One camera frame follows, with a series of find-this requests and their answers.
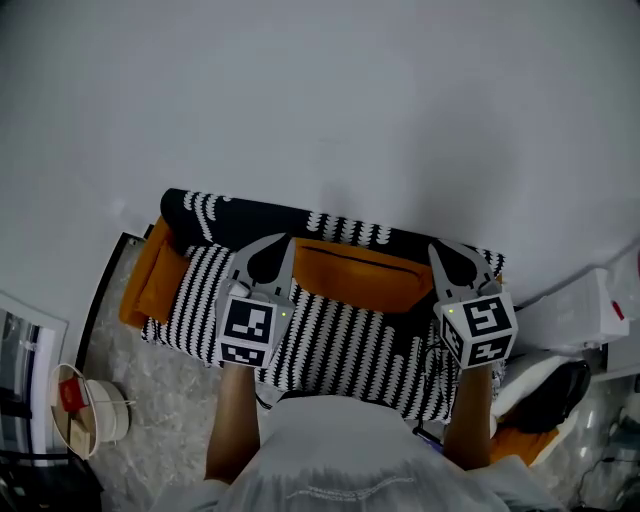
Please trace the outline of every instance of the patterned throw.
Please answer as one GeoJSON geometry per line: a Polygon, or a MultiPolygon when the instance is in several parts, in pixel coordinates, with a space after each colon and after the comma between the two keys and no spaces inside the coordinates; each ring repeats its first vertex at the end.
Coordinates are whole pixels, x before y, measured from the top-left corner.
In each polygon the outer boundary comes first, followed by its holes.
{"type": "MultiPolygon", "coordinates": [[[[367,247],[429,264],[427,247],[436,239],[296,208],[226,196],[170,189],[163,196],[164,219],[191,264],[169,315],[161,325],[149,319],[142,339],[168,345],[206,365],[215,364],[214,301],[234,252],[263,236],[295,237],[367,247]]],[[[501,254],[476,249],[497,276],[501,254]]],[[[453,262],[460,274],[464,261],[453,262]]],[[[435,291],[406,314],[359,309],[303,290],[293,280],[293,319],[260,381],[281,390],[338,394],[384,401],[407,419],[449,418],[458,367],[439,343],[432,313],[435,291]]],[[[494,370],[499,385],[501,372],[494,370]]]]}

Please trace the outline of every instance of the gray shirt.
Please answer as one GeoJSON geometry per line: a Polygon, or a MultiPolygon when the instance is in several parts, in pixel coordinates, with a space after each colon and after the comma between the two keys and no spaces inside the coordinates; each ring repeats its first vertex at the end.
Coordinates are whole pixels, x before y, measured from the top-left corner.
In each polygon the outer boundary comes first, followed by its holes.
{"type": "Polygon", "coordinates": [[[274,406],[260,451],[231,485],[172,488],[165,511],[564,510],[517,457],[463,471],[393,409],[336,396],[274,406]]]}

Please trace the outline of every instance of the orange cloth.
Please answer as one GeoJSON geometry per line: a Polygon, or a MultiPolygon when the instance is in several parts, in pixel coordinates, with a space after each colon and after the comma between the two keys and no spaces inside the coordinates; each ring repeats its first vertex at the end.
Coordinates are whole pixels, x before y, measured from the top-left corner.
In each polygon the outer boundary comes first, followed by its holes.
{"type": "Polygon", "coordinates": [[[296,238],[293,276],[310,293],[383,313],[406,313],[433,288],[426,265],[304,238],[296,238]]]}
{"type": "Polygon", "coordinates": [[[123,324],[131,325],[139,329],[144,327],[148,315],[137,310],[138,300],[144,287],[147,285],[149,276],[151,276],[162,244],[166,241],[171,245],[173,239],[171,229],[169,229],[165,220],[160,217],[151,231],[149,239],[144,244],[144,248],[129,278],[127,289],[122,297],[119,317],[123,324]]]}
{"type": "Polygon", "coordinates": [[[491,463],[519,455],[527,466],[531,466],[538,454],[559,434],[557,428],[543,434],[524,434],[514,427],[498,427],[491,439],[491,463]]]}
{"type": "Polygon", "coordinates": [[[189,260],[175,252],[165,240],[136,309],[161,324],[166,324],[173,299],[188,268],[189,260]]]}

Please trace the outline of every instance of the shirt sleeve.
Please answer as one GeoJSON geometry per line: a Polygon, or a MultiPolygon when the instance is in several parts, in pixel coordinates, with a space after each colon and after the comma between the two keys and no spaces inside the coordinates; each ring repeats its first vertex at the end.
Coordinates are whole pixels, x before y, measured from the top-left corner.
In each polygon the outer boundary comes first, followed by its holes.
{"type": "Polygon", "coordinates": [[[467,471],[467,475],[495,493],[511,512],[566,510],[536,481],[517,455],[500,459],[486,468],[467,471]]]}
{"type": "Polygon", "coordinates": [[[204,480],[190,487],[167,487],[150,512],[211,512],[228,488],[218,480],[204,480]]]}

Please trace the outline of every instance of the tile floor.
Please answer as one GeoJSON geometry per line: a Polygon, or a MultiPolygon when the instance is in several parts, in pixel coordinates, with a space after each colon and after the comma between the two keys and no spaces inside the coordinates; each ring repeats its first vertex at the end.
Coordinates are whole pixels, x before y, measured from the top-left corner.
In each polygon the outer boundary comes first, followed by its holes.
{"type": "MultiPolygon", "coordinates": [[[[112,381],[136,400],[131,428],[115,445],[103,445],[90,464],[102,483],[103,510],[148,510],[168,483],[190,483],[203,476],[213,424],[220,372],[199,361],[140,340],[140,333],[118,321],[118,307],[142,244],[128,245],[107,288],[91,336],[84,373],[112,381]]],[[[602,457],[610,423],[617,417],[631,380],[594,384],[579,405],[578,427],[534,472],[567,505],[576,504],[581,475],[602,457]]],[[[260,385],[267,402],[280,392],[260,385]]],[[[267,412],[259,408],[262,424],[267,412]]],[[[634,452],[610,453],[631,458],[634,452]]],[[[583,497],[591,506],[612,506],[631,464],[601,464],[585,479],[583,497]]]]}

